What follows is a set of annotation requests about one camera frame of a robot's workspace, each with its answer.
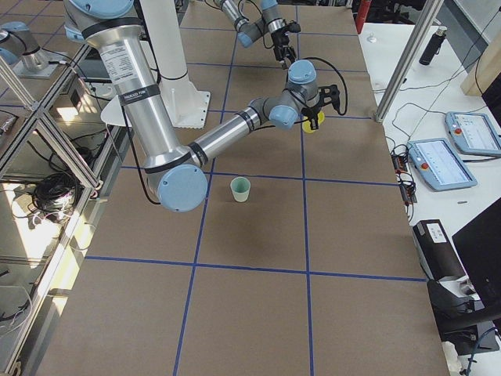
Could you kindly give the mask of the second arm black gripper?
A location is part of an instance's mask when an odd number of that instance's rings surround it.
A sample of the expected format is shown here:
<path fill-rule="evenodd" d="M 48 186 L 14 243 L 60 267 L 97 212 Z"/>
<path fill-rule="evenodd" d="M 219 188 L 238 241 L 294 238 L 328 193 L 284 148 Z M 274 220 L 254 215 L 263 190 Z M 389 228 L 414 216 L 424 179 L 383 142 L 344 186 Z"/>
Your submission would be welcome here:
<path fill-rule="evenodd" d="M 297 54 L 294 47 L 290 45 L 289 33 L 297 34 L 301 31 L 301 26 L 297 22 L 271 22 L 270 35 L 272 37 L 273 52 L 281 67 L 286 70 L 288 63 L 294 63 Z"/>

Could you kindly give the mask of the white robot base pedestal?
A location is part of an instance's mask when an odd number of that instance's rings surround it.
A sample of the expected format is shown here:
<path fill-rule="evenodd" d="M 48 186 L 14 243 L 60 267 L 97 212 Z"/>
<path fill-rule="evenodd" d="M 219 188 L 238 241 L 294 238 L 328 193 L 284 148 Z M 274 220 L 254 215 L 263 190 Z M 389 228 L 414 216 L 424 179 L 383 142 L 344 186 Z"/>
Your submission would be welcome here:
<path fill-rule="evenodd" d="M 130 92 L 157 82 L 172 124 L 203 128 L 211 94 L 189 79 L 173 1 L 102 1 L 106 21 L 102 61 L 111 81 Z"/>

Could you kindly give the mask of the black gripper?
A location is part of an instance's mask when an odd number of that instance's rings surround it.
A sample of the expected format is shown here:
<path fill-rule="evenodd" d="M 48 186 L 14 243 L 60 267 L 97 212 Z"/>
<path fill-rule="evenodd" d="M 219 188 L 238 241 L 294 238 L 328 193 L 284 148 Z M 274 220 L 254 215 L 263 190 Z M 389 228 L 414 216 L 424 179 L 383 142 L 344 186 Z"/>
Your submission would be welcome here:
<path fill-rule="evenodd" d="M 318 112 L 328 105 L 331 105 L 335 110 L 341 108 L 340 91 L 337 85 L 320 86 L 318 88 L 318 95 L 314 98 L 314 104 L 307 105 L 301 110 L 301 113 L 305 116 L 303 129 L 318 130 L 320 124 Z"/>

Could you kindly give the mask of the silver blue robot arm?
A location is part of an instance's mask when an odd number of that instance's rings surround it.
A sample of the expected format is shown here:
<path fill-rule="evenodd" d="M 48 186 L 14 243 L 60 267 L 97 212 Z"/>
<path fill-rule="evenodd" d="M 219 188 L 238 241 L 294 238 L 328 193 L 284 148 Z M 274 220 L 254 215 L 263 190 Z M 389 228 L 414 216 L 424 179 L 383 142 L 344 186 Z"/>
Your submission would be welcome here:
<path fill-rule="evenodd" d="M 215 6 L 228 17 L 243 47 L 265 36 L 272 39 L 275 58 L 287 73 L 285 85 L 278 96 L 252 100 L 224 124 L 183 144 L 176 129 L 203 125 L 210 95 L 189 79 L 173 3 L 64 2 L 67 37 L 98 51 L 123 118 L 139 138 L 146 156 L 144 189 L 174 212 L 191 211 L 205 199 L 208 183 L 202 168 L 233 143 L 273 126 L 305 123 L 317 129 L 323 107 L 330 105 L 339 114 L 348 107 L 346 90 L 318 85 L 313 59 L 296 56 L 289 36 L 300 25 L 284 20 L 277 2 L 259 2 L 260 16 L 253 22 L 233 1 Z"/>

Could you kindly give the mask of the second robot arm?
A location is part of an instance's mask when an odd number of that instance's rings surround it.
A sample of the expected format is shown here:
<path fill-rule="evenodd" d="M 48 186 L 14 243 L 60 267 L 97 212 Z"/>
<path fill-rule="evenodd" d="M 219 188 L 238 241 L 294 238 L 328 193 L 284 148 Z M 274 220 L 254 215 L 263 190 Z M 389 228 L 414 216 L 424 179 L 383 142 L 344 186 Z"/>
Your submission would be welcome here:
<path fill-rule="evenodd" d="M 300 24 L 286 20 L 281 16 L 277 1 L 260 1 L 257 5 L 259 17 L 250 22 L 243 14 L 240 4 L 235 1 L 213 1 L 214 7 L 221 10 L 230 20 L 237 33 L 237 39 L 244 48 L 251 47 L 257 40 L 265 40 L 267 34 L 272 39 L 271 49 L 276 61 L 287 69 L 297 59 L 294 47 L 290 44 L 289 34 L 301 31 Z"/>

